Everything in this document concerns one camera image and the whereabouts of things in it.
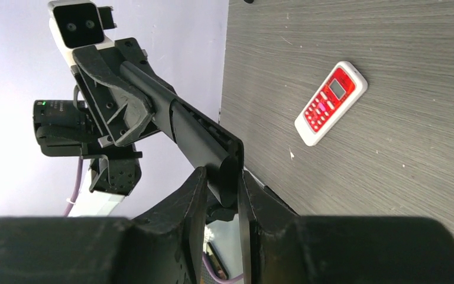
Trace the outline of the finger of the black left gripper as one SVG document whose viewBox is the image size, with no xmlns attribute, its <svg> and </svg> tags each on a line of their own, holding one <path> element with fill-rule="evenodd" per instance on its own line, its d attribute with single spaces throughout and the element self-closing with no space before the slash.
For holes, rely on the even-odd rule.
<svg viewBox="0 0 454 284">
<path fill-rule="evenodd" d="M 119 68 L 126 58 L 121 51 L 87 46 L 75 49 L 73 58 L 93 100 L 90 106 L 100 115 L 114 145 L 138 141 L 155 111 L 147 96 L 122 77 Z"/>
</svg>

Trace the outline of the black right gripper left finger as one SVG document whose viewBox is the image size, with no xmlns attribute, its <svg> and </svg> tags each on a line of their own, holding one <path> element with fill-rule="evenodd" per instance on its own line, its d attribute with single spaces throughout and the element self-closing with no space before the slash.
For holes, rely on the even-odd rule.
<svg viewBox="0 0 454 284">
<path fill-rule="evenodd" d="M 0 218 L 0 283 L 199 283 L 207 171 L 132 220 Z"/>
</svg>

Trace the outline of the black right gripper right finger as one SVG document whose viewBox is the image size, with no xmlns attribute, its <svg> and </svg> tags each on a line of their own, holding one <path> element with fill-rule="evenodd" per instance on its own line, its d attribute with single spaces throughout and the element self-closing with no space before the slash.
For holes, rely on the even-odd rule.
<svg viewBox="0 0 454 284">
<path fill-rule="evenodd" d="M 454 238 L 426 217 L 297 215 L 239 175 L 245 283 L 454 283 Z"/>
</svg>

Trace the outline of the black remote control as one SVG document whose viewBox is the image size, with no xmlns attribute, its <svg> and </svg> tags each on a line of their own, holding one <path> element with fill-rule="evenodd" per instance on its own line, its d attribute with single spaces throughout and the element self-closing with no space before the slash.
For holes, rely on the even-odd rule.
<svg viewBox="0 0 454 284">
<path fill-rule="evenodd" d="M 242 141 L 132 63 L 123 62 L 120 73 L 150 98 L 155 126 L 177 144 L 194 167 L 207 169 L 210 190 L 219 203 L 224 207 L 236 203 L 244 162 Z"/>
</svg>

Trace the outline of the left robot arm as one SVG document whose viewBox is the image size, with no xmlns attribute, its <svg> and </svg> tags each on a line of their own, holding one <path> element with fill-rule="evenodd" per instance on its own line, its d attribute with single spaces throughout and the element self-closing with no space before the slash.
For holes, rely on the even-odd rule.
<svg viewBox="0 0 454 284">
<path fill-rule="evenodd" d="M 155 74 L 134 38 L 68 53 L 71 100 L 37 100 L 34 134 L 48 157 L 88 160 L 79 170 L 68 217 L 106 217 L 141 178 L 135 143 L 156 133 L 175 138 L 174 89 Z"/>
</svg>

